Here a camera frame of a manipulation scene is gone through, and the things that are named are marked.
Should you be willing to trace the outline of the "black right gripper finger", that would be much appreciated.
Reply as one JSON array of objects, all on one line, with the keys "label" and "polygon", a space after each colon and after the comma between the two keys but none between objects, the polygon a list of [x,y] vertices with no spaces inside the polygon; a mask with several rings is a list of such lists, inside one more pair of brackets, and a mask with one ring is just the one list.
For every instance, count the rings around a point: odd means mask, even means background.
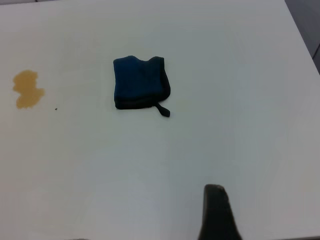
[{"label": "black right gripper finger", "polygon": [[230,200],[225,188],[218,184],[204,187],[202,225],[199,240],[241,240]]}]

